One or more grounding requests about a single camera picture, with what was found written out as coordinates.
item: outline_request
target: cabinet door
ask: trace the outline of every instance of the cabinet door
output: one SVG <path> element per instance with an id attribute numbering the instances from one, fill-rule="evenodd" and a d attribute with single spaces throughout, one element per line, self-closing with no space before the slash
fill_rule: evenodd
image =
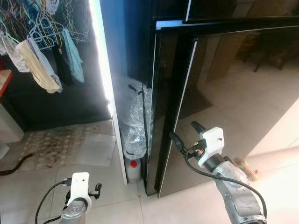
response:
<path id="1" fill-rule="evenodd" d="M 298 15 L 298 0 L 186 0 L 183 20 Z"/>
<path id="2" fill-rule="evenodd" d="M 174 131 L 178 119 L 177 106 L 184 92 L 184 85 L 193 60 L 196 41 L 188 35 L 157 34 L 155 41 L 155 66 L 152 95 L 152 124 L 150 151 L 148 157 L 147 194 L 157 191 L 157 182 L 163 171 L 163 163 L 168 156 L 168 132 Z"/>
<path id="3" fill-rule="evenodd" d="M 187 167 L 168 137 L 175 131 L 191 147 L 199 140 L 192 121 L 223 128 L 222 155 L 232 160 L 288 148 L 299 137 L 298 38 L 297 29 L 210 35 L 193 43 L 178 38 L 161 135 L 159 196 L 209 180 Z"/>

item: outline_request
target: black cabinet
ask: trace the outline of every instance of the black cabinet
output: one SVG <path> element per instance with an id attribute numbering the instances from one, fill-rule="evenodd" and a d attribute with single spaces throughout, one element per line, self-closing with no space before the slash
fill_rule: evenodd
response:
<path id="1" fill-rule="evenodd" d="M 298 15 L 298 0 L 155 0 L 154 16 L 196 22 L 205 19 Z"/>
<path id="2" fill-rule="evenodd" d="M 164 196 L 208 180 L 187 167 L 169 138 L 175 132 L 191 147 L 199 140 L 192 121 L 223 128 L 222 154 L 231 159 L 267 150 L 261 140 L 298 99 L 298 19 L 165 21 L 155 31 L 147 194 Z"/>

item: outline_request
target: red object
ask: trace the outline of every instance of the red object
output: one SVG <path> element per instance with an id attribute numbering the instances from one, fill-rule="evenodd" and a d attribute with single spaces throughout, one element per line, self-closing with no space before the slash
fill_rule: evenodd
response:
<path id="1" fill-rule="evenodd" d="M 0 97 L 3 95 L 12 76 L 13 76 L 13 73 L 11 70 L 0 71 Z"/>
<path id="2" fill-rule="evenodd" d="M 132 160 L 132 161 L 130 162 L 130 166 L 131 166 L 132 168 L 137 167 L 137 162 L 136 162 L 136 160 Z"/>

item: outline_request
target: yellow cloth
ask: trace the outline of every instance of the yellow cloth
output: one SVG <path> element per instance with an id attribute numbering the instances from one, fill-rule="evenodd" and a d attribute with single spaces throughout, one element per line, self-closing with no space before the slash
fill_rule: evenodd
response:
<path id="1" fill-rule="evenodd" d="M 47 74 L 47 71 L 37 59 L 36 55 L 32 51 L 27 40 L 19 43 L 15 50 L 19 50 L 20 54 L 23 56 L 27 67 L 33 75 L 34 80 L 42 88 L 47 90 L 48 93 L 54 93 L 60 90 L 60 86 L 54 81 L 52 77 Z"/>

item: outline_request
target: floor mat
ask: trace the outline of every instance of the floor mat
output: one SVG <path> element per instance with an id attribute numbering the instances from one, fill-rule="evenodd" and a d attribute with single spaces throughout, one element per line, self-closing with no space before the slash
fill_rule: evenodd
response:
<path id="1" fill-rule="evenodd" d="M 35 153 L 35 156 L 26 160 L 19 171 L 74 164 L 89 165 L 90 160 L 88 158 L 90 158 L 91 152 L 94 152 L 92 165 L 109 166 L 110 163 L 107 160 L 111 159 L 109 155 L 113 153 L 115 138 L 113 130 L 111 131 L 111 128 L 107 127 L 112 126 L 112 122 L 106 124 L 107 122 L 101 122 L 100 125 L 60 127 L 30 133 L 19 160 L 30 153 Z M 110 147 L 107 147 L 108 143 L 103 145 L 107 138 L 112 140 Z M 103 148 L 108 151 L 107 154 L 103 154 L 105 159 L 101 158 L 101 152 L 105 152 Z"/>

